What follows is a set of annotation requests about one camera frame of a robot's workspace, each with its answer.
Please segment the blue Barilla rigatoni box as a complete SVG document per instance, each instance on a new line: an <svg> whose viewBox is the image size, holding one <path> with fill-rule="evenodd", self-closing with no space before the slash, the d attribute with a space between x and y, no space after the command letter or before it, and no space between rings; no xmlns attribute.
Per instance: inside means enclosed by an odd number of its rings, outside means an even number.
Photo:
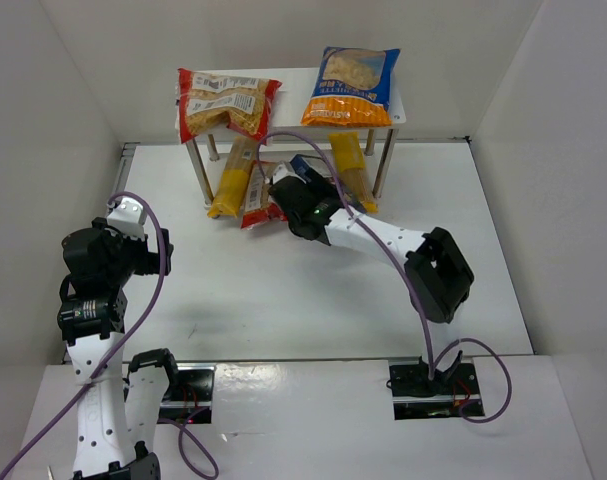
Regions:
<svg viewBox="0 0 607 480"><path fill-rule="evenodd" d="M290 165L295 174L307 183L322 178L332 187L335 187L334 178L321 157L297 154L290 160Z"/></svg>

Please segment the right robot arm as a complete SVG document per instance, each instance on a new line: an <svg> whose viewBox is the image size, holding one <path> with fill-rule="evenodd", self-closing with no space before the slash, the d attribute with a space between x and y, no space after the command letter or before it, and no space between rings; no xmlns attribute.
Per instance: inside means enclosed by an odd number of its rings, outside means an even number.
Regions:
<svg viewBox="0 0 607 480"><path fill-rule="evenodd" d="M425 353L418 372L406 381L406 393L427 398L447 392L462 354L451 356L440 370L438 363L447 353L436 353L433 347L444 349L454 341L450 324L474 282L450 232L440 227L427 233L408 230L346 208L325 180L312 183L285 176L269 183L269 194L295 236L360 252L397 270L425 337Z"/></svg>

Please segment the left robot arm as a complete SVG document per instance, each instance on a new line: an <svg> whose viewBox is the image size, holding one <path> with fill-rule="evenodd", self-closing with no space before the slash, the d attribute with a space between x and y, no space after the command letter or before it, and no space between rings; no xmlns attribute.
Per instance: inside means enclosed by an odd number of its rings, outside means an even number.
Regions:
<svg viewBox="0 0 607 480"><path fill-rule="evenodd" d="M172 246L149 251L143 213L112 212L62 242L69 270L60 288L57 322L77 385L75 479L158 479L153 441L160 404L178 369L165 348L135 355L123 366L127 298L134 275L164 278Z"/></svg>

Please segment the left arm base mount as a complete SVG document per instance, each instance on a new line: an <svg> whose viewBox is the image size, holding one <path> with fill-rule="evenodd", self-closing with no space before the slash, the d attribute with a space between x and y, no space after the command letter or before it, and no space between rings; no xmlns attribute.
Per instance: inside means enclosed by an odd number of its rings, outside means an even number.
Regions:
<svg viewBox="0 0 607 480"><path fill-rule="evenodd" d="M181 368L159 362L132 362L123 380L130 428L151 427L160 419L196 424L211 422L212 366Z"/></svg>

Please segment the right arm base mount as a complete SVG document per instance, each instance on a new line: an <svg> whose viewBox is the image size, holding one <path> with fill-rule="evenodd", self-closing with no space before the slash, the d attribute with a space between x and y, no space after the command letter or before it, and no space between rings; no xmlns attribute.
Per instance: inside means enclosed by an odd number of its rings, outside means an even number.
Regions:
<svg viewBox="0 0 607 480"><path fill-rule="evenodd" d="M392 394L395 420L460 418L460 409L472 418L485 416L476 369L470 361L437 370L433 381L428 380L428 366L422 360L392 361L386 387Z"/></svg>

